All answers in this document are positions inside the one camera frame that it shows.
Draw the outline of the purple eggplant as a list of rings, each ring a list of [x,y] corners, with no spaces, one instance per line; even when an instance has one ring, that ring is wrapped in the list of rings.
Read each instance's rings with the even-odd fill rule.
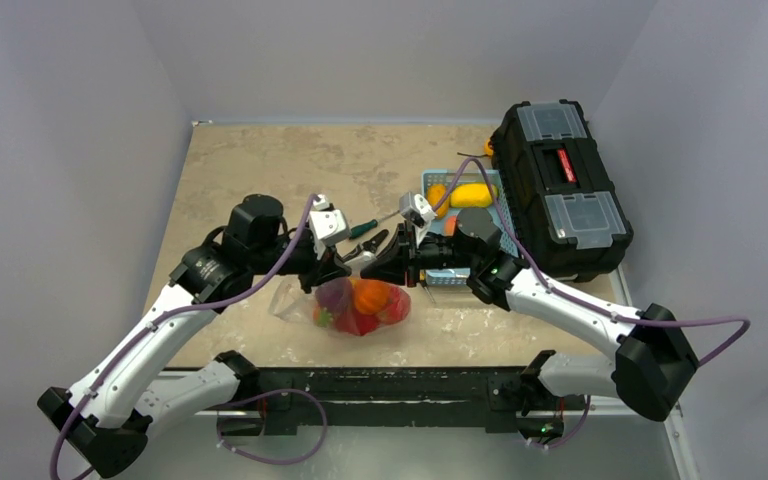
[[[349,277],[337,278],[317,287],[314,296],[320,308],[340,315],[352,301],[353,284]]]

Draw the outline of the orange small pumpkin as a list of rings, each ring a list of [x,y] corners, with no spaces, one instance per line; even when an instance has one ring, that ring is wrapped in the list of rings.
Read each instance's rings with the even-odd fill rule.
[[[378,280],[358,279],[353,283],[354,308],[364,315],[375,315],[389,303],[390,287]]]

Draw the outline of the orange carrot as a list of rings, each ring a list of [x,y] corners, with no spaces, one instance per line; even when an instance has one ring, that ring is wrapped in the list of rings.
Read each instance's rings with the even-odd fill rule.
[[[315,307],[312,315],[313,323],[321,328],[331,328],[333,324],[333,315],[328,309]]]

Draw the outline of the clear zip top bag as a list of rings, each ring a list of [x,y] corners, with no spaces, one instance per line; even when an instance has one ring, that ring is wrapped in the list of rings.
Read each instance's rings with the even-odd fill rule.
[[[281,320],[355,337],[395,326],[405,321],[411,310],[412,300],[404,289],[359,277],[326,282],[310,294],[283,281],[268,307],[268,312]]]

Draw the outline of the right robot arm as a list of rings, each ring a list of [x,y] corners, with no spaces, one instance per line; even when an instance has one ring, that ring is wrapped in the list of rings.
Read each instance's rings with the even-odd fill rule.
[[[533,363],[521,381],[529,404],[544,407],[567,395],[613,397],[648,420],[664,421],[700,366],[673,314],[656,304],[645,310],[617,305],[552,281],[504,251],[501,237],[481,208],[461,211],[450,236],[421,236],[404,222],[360,275],[413,287],[423,270],[466,268],[466,284],[483,303],[543,320],[599,352],[551,353]]]

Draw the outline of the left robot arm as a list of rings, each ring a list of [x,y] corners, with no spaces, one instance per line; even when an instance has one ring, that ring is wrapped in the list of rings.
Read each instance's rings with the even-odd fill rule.
[[[167,386],[156,378],[196,333],[273,277],[294,275],[310,291],[347,276],[336,246],[349,233],[344,214],[322,194],[308,198],[294,228],[276,198],[245,197],[226,224],[184,254],[149,311],[98,366],[40,396],[39,409],[59,431],[56,447],[72,447],[90,473],[109,479],[179,420],[211,407],[263,407],[272,391],[235,351]]]

